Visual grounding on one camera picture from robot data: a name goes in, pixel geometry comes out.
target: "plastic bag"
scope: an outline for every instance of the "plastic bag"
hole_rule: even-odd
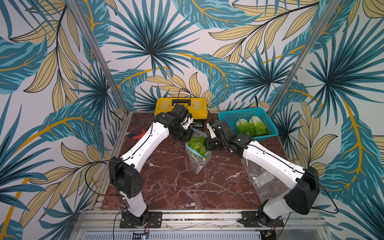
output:
[[[265,136],[270,134],[267,126],[261,121],[259,117],[251,117],[249,123],[256,127],[256,135],[253,137]]]
[[[244,133],[251,137],[256,136],[257,129],[254,125],[250,124],[247,120],[240,118],[236,122],[236,128],[238,133]]]
[[[288,187],[282,181],[260,165],[243,157],[241,158],[241,162],[261,203],[267,199],[278,197],[288,190]]]
[[[200,144],[200,143],[204,145],[205,138],[207,137],[203,132],[200,132],[199,130],[196,130],[194,128],[192,128],[192,130],[193,130],[192,137],[194,138],[194,141],[192,141],[191,139],[191,141],[186,142],[185,150],[187,151],[189,161],[192,165],[192,169],[195,171],[196,174],[198,174],[201,171],[201,169],[203,169],[207,165],[207,163],[211,160],[212,152],[205,150],[206,151],[205,154],[201,155],[199,152],[195,151],[189,146],[190,144]]]

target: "marble surface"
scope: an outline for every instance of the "marble surface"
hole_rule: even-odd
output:
[[[153,113],[133,113],[127,134],[142,134],[153,121]],[[137,140],[126,137],[120,155]],[[285,158],[278,137],[260,142]],[[260,200],[251,185],[240,157],[213,151],[212,159],[198,174],[189,162],[185,143],[165,139],[151,154],[140,174],[145,180],[143,198],[150,209],[256,209]],[[107,194],[118,194],[110,185]],[[120,196],[105,196],[101,209],[123,209]]]

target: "tropical leaf wallpaper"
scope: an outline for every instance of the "tropical leaf wallpaper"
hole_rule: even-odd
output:
[[[291,161],[335,199],[336,240],[384,239],[383,7],[341,1],[273,115]],[[335,211],[323,191],[315,204]]]
[[[328,2],[115,0],[103,27],[109,38],[95,36],[131,111],[188,96],[183,88],[213,111],[255,106],[256,96],[268,109]],[[346,5],[327,34],[341,28]]]
[[[81,0],[100,46],[112,3]],[[0,9],[0,239],[68,239],[124,116],[64,0]]]

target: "metal grate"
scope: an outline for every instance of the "metal grate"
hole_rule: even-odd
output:
[[[115,240],[130,240],[132,232],[115,232]],[[151,231],[148,239],[156,240],[261,240],[259,231]],[[84,240],[113,240],[112,232],[87,232]]]

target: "toolbox handle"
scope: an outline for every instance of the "toolbox handle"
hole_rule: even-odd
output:
[[[176,103],[188,103],[188,106],[191,106],[191,99],[172,99],[172,106]]]

